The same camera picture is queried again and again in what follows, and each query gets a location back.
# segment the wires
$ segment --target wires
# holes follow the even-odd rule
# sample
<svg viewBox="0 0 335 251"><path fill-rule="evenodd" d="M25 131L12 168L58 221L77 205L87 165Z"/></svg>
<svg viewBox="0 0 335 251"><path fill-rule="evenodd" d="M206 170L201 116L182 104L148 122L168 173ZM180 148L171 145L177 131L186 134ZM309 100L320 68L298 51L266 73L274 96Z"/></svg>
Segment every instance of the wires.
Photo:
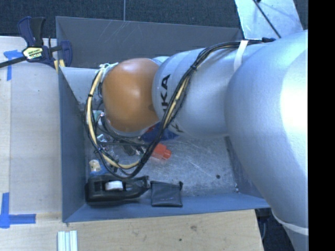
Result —
<svg viewBox="0 0 335 251"><path fill-rule="evenodd" d="M261 40L249 40L248 44L256 44L261 43ZM119 161L113 159L104 148L101 146L102 142L99 142L96 138L95 133L95 127L94 127L94 116L92 111L92 99L94 95L94 91L99 85L99 82L101 81L101 77L104 73L104 70L108 67L109 64L101 65L100 70L98 70L95 78L93 79L93 83L91 86L90 93L88 94L87 103L86 103L86 109L85 109L85 116L87 120L87 126L88 126L88 136L93 144L93 146L96 149L96 153L99 154L101 157L101 160L103 161L104 165L106 166L107 170L112 173L113 175L125 179L125 178L132 178L136 174L138 174L143 166L147 163L149 160L151 154L153 153L154 149L158 145L164 130L171 124L171 122L175 119L177 116L179 110L182 107L183 101L186 98L187 91L189 89L189 85L191 83L191 79L193 74L197 71L197 68L199 65L213 52L219 50L219 49L231 49L231 48L238 48L240 45L240 41L237 42L228 42L228 43L220 43L214 46L211 46L209 48L205 48L196 58L194 63L189 67L189 69L186 71L186 73L182 76L181 80L179 81L174 93L171 96L171 99L169 101L168 107L163 115L163 118L161 120L161 125L159 128L159 131L155 137L155 139L147 146L146 151L144 152L141 159L139 159L137 162L125 165L120 164ZM131 142L130 140L124 139L118 135L111 135L112 137L115 136L115 138L119 137L120 140L126 141L129 145L136 146L136 143ZM135 168L131 173L126 172L128 169ZM118 175L116 174L116 171L120 169L120 171L126 175Z"/></svg>

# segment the gray bin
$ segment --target gray bin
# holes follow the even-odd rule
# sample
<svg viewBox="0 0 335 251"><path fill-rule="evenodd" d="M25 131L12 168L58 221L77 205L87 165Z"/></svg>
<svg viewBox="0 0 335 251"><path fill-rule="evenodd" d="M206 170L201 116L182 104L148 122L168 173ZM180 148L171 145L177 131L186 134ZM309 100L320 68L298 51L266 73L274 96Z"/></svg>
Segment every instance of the gray bin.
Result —
<svg viewBox="0 0 335 251"><path fill-rule="evenodd" d="M241 39L238 29L147 22L57 18L57 39L70 40L73 63L59 73L63 222L200 214L268 208L241 167L228 137L164 142L172 156L149 161L139 174L150 180L184 183L182 208L151 206L151 191L137 200L92 207L85 201L93 147L83 109L94 71L101 63L170 56L181 51Z"/></svg>

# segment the yellow cable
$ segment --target yellow cable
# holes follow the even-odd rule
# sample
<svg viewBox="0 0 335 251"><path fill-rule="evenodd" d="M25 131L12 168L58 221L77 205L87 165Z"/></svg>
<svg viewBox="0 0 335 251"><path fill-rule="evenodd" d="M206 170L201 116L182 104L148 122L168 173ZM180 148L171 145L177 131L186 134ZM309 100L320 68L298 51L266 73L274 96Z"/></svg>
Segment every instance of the yellow cable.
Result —
<svg viewBox="0 0 335 251"><path fill-rule="evenodd" d="M97 76L91 86L91 90L90 90L90 94L87 100L87 117L88 117L88 131L92 137L93 142L97 145L97 141L96 141L96 137L95 137L95 133L94 133L94 129L93 129L93 123L92 123L92 100L93 100L93 95L94 95L94 91L98 85L98 83L101 80L102 74L103 74L103 70L104 68L101 68L98 73ZM139 164L139 161L132 163L130 165L122 165L122 164L118 164L117 162L113 161L112 159L110 159L108 156L106 156L105 154L102 154L103 158L109 162L111 165L118 167L118 168L122 168L122 169L131 169L135 166L137 166Z"/></svg>
<svg viewBox="0 0 335 251"><path fill-rule="evenodd" d="M101 80L101 77L103 75L103 72L104 72L104 68L102 67L98 73L97 73L97 76L91 86L91 90L90 90L90 93L89 93L89 96L88 96L88 100L87 100L87 117L88 117L88 131L91 135L91 138L93 140L93 142L95 143L95 145L97 145L97 141L96 141L96 137L95 137L95 133L94 133L94 129L93 129L93 122L92 122L92 100L93 100L93 95L94 95L94 92L95 92L95 89L96 87L98 86L100 80ZM178 93L176 95L176 98L175 100L172 102L172 107L170 108L170 111L168 112L167 114L167 118L165 120L165 123L163 124L163 127L165 128L166 124L168 123L171 115L172 115L172 112L173 112L173 109L174 107L176 106L176 103L177 101L179 100L181 94L182 94L182 91L184 90L185 86L187 85L187 83L189 82L189 78L187 78L181 88L178 90ZM114 167L118 167L118 168L122 168L122 169L131 169L135 166L137 166L139 164L139 161L135 162L135 163L132 163L130 165L123 165L123 164L118 164L116 161L113 161L112 159L110 159L108 156L106 156L105 154L102 154L103 158L109 162L112 166Z"/></svg>

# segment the blue object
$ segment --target blue object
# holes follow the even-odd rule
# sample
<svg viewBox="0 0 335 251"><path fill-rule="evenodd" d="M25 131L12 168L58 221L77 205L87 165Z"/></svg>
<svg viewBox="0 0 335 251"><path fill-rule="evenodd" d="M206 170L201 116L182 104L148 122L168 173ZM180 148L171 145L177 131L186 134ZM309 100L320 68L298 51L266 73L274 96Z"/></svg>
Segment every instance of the blue object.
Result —
<svg viewBox="0 0 335 251"><path fill-rule="evenodd" d="M145 133L144 135L142 135L142 139L145 141L145 142L152 142L157 134L158 134L158 131L159 131L159 128L161 126L161 122L157 123L152 130L150 130L149 132ZM168 129L165 129L164 132L163 132L163 135L162 135L162 138L161 138L161 141L164 141L164 140L171 140L171 139L174 139L176 137L178 137L179 135L171 132L170 130Z"/></svg>
<svg viewBox="0 0 335 251"><path fill-rule="evenodd" d="M17 50L11 50L11 51L5 51L4 55L8 60L16 59L22 57L22 53ZM10 81L12 79L12 66L8 66L7 69L7 81Z"/></svg>
<svg viewBox="0 0 335 251"><path fill-rule="evenodd" d="M55 58L52 56L53 51L62 50L62 57L65 66L70 66L72 62L72 47L68 40L60 42L60 46L54 48L48 48L43 45L43 39L41 36L42 27L44 24L44 18L32 18L27 16L18 22L18 30L20 36L26 41L27 48L37 47L42 48L42 56L38 59L27 59L28 62L39 62L55 68Z"/></svg>
<svg viewBox="0 0 335 251"><path fill-rule="evenodd" d="M35 224L36 214L9 214L9 192L2 194L2 206L0 214L0 228L8 229L15 224Z"/></svg>

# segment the white tape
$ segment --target white tape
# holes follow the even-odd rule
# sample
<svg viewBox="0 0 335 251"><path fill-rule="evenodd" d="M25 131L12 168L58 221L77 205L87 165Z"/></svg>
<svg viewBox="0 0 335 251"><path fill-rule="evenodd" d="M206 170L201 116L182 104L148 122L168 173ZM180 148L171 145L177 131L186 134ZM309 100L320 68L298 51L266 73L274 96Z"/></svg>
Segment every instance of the white tape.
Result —
<svg viewBox="0 0 335 251"><path fill-rule="evenodd" d="M278 221L278 223L280 223L282 226L286 227L287 229L302 234L302 235L306 235L308 236L308 228L304 228L304 227L299 227L297 225L293 225L291 223L286 223L285 221L282 221L281 219L279 219L272 211L272 214L274 216L274 218L276 219L276 221Z"/></svg>
<svg viewBox="0 0 335 251"><path fill-rule="evenodd" d="M242 64L242 56L243 53L248 45L248 40L242 40L239 48L237 49L236 52L236 56L235 56L235 60L234 60L234 72L236 72L236 70L241 66Z"/></svg>
<svg viewBox="0 0 335 251"><path fill-rule="evenodd" d="M115 180L110 181L105 184L105 190L123 190L124 186L122 184L122 181Z"/></svg>

